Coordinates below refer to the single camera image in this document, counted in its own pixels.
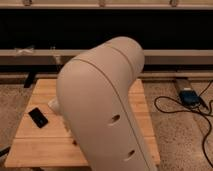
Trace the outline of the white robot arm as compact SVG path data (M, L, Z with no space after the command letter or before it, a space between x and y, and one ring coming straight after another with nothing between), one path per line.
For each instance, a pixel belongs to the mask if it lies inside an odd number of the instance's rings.
M113 38L65 64L57 100L92 171L157 171L128 99L144 66L143 50Z

